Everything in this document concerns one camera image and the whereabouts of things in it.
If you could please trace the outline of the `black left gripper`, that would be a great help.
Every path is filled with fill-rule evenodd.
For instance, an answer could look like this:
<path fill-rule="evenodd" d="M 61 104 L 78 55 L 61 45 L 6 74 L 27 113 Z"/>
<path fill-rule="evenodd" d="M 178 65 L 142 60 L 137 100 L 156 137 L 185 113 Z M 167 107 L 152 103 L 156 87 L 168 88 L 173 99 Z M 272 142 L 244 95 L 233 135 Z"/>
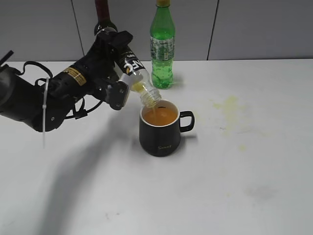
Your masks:
<path fill-rule="evenodd" d="M 117 80 L 114 64 L 132 39 L 133 35 L 125 30 L 98 34 L 84 57 L 51 79 L 48 94 L 57 100 L 80 100 L 91 95 L 121 110 L 127 102 L 129 86 Z"/>

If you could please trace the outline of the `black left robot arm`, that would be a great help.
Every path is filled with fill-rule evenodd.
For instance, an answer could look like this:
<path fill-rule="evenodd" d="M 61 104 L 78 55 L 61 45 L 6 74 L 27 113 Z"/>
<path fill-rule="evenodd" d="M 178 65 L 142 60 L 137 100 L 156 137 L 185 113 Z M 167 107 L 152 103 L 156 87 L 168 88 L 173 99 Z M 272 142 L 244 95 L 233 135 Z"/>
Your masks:
<path fill-rule="evenodd" d="M 114 65 L 132 39 L 127 31 L 102 31 L 84 57 L 57 75 L 38 62 L 27 61 L 24 66 L 37 66 L 47 73 L 35 84 L 22 79 L 25 70 L 6 63 L 14 53 L 8 51 L 0 60 L 0 114 L 37 132 L 49 132 L 66 119 L 86 117 L 103 102 L 121 110 L 129 86 L 118 78 Z"/>

